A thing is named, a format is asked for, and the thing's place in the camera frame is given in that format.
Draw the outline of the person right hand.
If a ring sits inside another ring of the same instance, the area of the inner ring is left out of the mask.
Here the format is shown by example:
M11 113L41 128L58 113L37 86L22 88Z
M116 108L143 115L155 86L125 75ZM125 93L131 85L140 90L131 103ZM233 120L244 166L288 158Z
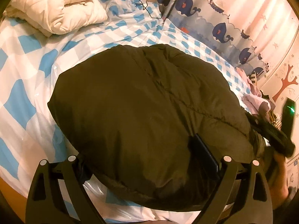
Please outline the person right hand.
M270 186L273 210L280 207L289 195L287 186L287 170L285 156L275 151L274 160L277 163L278 170L276 172L275 180Z

